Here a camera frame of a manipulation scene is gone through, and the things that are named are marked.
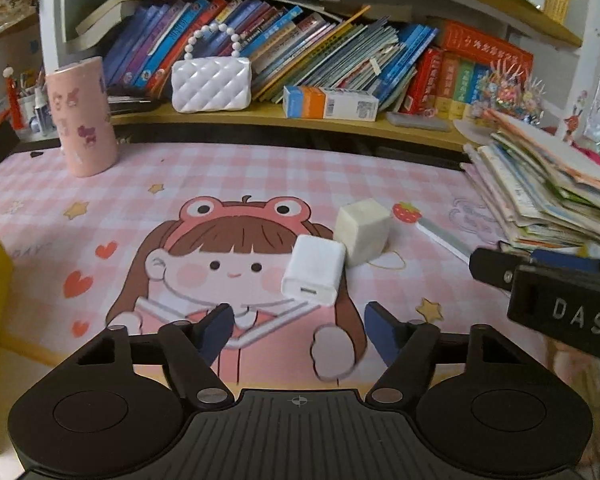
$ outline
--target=white foam cube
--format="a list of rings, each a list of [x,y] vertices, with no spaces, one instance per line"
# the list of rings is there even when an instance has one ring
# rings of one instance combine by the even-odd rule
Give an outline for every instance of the white foam cube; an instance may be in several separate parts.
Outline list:
[[[333,239],[347,248],[347,265],[356,266],[380,256],[390,225],[391,212],[373,198],[341,207]]]

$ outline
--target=cartoon eye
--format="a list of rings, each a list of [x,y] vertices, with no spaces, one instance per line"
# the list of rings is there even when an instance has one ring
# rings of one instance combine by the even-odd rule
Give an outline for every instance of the cartoon eye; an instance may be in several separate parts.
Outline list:
[[[274,209],[282,216],[296,216],[302,211],[302,206],[294,200],[281,200]]]
[[[189,216],[204,216],[214,210],[214,203],[211,200],[196,200],[187,206]]]

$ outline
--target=crosshair logo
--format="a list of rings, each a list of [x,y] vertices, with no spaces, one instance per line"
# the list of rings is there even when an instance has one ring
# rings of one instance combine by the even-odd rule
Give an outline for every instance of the crosshair logo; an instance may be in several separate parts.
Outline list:
[[[303,396],[297,396],[297,397],[294,397],[293,399],[289,400],[289,402],[292,402],[299,408],[300,406],[304,406],[306,403],[308,403],[309,399],[307,399],[306,397],[303,397]]]

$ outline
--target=white power adapter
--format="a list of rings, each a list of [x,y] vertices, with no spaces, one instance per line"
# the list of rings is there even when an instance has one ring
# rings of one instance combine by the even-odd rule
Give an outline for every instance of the white power adapter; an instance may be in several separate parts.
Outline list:
[[[333,306],[338,297],[346,248],[340,242],[299,235],[282,278],[281,292],[298,301]]]

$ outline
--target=strawberry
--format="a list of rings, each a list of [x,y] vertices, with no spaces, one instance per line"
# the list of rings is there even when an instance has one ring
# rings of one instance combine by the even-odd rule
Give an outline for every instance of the strawberry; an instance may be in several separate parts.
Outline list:
[[[398,220],[407,224],[415,224],[418,218],[422,218],[418,208],[409,202],[398,202],[394,205],[393,212]]]

